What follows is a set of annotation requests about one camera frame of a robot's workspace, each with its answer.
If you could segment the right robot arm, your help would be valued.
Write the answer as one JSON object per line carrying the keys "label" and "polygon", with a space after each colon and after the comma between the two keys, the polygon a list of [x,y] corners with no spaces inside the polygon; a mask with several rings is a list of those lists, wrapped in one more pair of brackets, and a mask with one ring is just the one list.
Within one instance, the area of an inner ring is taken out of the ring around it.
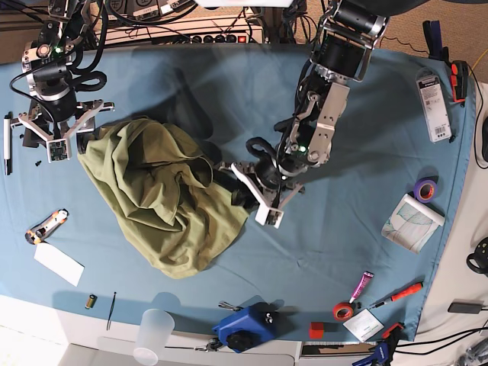
{"label": "right robot arm", "polygon": [[107,76],[96,67],[101,60],[108,30],[108,12],[103,1],[92,15],[89,1],[51,1],[38,38],[29,43],[21,58],[22,73],[15,81],[27,80],[28,111],[4,117],[4,152],[11,145],[11,130],[22,126],[24,145],[43,145],[49,162],[72,156],[70,140],[84,149],[87,135],[95,130],[95,116],[111,111],[114,104],[101,99],[79,102],[79,92],[102,89]]}

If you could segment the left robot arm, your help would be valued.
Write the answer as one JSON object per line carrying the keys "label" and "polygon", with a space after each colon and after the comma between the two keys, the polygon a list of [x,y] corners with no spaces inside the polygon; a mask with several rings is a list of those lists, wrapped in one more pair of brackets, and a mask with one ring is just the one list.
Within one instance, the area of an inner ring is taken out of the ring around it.
{"label": "left robot arm", "polygon": [[336,124],[348,100],[348,81],[360,82],[389,18],[369,1],[330,1],[317,27],[312,53],[300,74],[291,118],[278,122],[272,146],[262,137],[246,142],[254,162],[223,163],[237,179],[231,203],[273,209],[281,195],[299,187],[297,179],[327,163]]}

